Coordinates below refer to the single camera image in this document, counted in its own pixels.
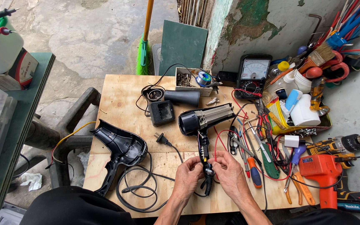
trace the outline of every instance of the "yellow cap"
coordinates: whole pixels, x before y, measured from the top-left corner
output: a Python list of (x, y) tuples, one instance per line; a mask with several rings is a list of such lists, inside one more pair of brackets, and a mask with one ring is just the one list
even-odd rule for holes
[(277, 68), (280, 71), (286, 71), (290, 67), (290, 64), (287, 61), (282, 61), (281, 63), (277, 64)]

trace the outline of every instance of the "green utility knife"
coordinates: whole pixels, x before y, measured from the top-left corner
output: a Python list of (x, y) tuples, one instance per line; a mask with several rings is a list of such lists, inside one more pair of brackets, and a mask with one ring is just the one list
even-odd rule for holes
[(262, 145), (265, 148), (265, 150), (261, 149), (263, 166), (265, 166), (265, 171), (273, 179), (278, 179), (280, 177), (280, 172), (277, 170), (276, 166), (274, 165), (273, 160), (271, 160), (271, 162), (268, 162), (268, 160), (263, 152), (263, 151), (266, 151), (267, 155), (270, 156), (271, 153), (269, 151), (269, 146), (265, 143), (262, 143)]

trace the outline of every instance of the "yellow wire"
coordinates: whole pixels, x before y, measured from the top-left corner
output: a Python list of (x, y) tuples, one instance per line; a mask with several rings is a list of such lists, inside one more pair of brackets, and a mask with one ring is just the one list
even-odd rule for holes
[[(82, 127), (80, 127), (79, 129), (75, 130), (73, 133), (71, 133), (71, 134), (69, 134), (68, 136), (62, 138), (62, 140), (60, 140), (60, 141), (57, 143), (57, 145), (54, 147), (53, 151), (57, 148), (57, 146), (58, 146), (60, 143), (62, 143), (63, 141), (65, 141), (68, 137), (74, 135), (77, 131), (81, 130), (83, 127), (85, 127), (85, 126), (87, 126), (87, 125), (89, 125), (89, 124), (91, 124), (91, 123), (96, 123), (96, 122), (97, 122), (97, 121), (88, 122), (88, 123), (84, 124)], [(55, 158), (54, 153), (53, 153), (52, 156), (53, 156), (53, 159), (55, 159), (56, 161), (58, 161), (58, 162), (60, 162), (60, 163), (63, 163), (62, 161), (59, 161), (59, 160), (57, 160), (57, 159)]]

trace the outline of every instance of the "green broom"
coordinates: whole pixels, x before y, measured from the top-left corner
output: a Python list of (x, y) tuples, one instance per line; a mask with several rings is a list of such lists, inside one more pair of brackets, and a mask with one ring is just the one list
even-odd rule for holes
[(153, 5), (154, 5), (154, 0), (148, 0), (144, 33), (142, 35), (142, 38), (140, 39), (140, 45), (138, 47), (137, 67), (136, 67), (137, 75), (148, 75), (148, 65), (149, 65), (148, 55), (150, 53), (150, 47), (148, 45), (148, 32), (150, 29)]

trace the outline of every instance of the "concrete floor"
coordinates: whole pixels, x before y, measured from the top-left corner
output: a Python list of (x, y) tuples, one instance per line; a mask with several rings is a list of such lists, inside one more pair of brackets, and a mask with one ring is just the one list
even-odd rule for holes
[[(100, 93), (105, 74), (135, 74), (137, 48), (144, 31), (147, 0), (0, 0), (3, 8), (21, 8), (9, 19), (24, 39), (28, 52), (52, 52), (55, 64), (48, 78), (36, 113), (54, 128), (67, 110), (89, 87)], [(164, 20), (178, 21), (176, 0), (155, 0), (149, 43), (161, 43)], [(97, 107), (91, 105), (79, 126), (95, 121)], [(86, 134), (88, 125), (78, 134)], [(24, 146), (22, 152), (29, 150)], [(77, 155), (68, 156), (71, 184), (84, 176)], [(28, 191), (19, 186), (6, 201), (27, 208), (39, 194), (51, 189), (46, 160), (28, 172), (43, 175), (42, 187)]]

